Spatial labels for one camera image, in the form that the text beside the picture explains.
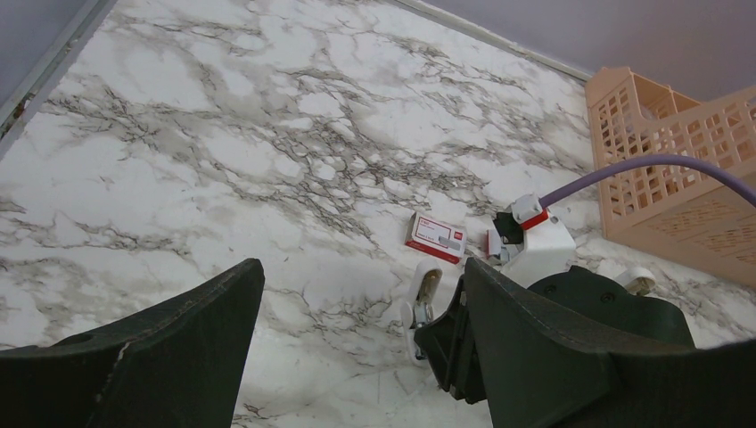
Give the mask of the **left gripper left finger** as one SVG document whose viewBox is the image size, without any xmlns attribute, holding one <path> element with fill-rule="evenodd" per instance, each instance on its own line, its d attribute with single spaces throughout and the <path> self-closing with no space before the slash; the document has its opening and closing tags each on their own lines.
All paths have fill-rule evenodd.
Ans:
<svg viewBox="0 0 756 428">
<path fill-rule="evenodd" d="M 246 259 L 118 321 L 4 350 L 2 426 L 229 426 L 264 286 Z"/>
</svg>

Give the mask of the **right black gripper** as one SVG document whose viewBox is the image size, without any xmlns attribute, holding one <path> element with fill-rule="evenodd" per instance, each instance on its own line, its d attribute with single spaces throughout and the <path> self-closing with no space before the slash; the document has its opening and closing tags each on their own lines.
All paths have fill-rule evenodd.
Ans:
<svg viewBox="0 0 756 428">
<path fill-rule="evenodd" d="M 583 267 L 548 276 L 529 291 L 611 328 L 674 345 L 694 347 L 682 311 L 671 303 L 628 292 L 620 283 Z M 487 398 L 472 323 L 462 303 L 460 280 L 448 309 L 415 330 L 414 342 L 430 363 L 440 388 L 475 404 Z"/>
</svg>

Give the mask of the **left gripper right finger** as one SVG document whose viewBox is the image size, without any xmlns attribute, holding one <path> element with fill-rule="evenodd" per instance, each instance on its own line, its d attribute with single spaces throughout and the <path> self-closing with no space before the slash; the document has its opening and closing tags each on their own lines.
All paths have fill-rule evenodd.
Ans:
<svg viewBox="0 0 756 428">
<path fill-rule="evenodd" d="M 610 327 L 478 259 L 463 283 L 496 427 L 752 427 L 755 343 L 697 349 Z"/>
</svg>

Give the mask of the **grey teal staple box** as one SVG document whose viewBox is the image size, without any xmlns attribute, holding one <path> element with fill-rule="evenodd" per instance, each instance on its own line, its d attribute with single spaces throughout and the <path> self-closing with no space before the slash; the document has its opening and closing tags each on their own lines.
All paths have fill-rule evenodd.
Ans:
<svg viewBox="0 0 756 428">
<path fill-rule="evenodd" d="M 495 228 L 489 229 L 486 233 L 485 253 L 487 261 L 494 265 L 504 265 L 509 260 L 508 250 Z"/>
</svg>

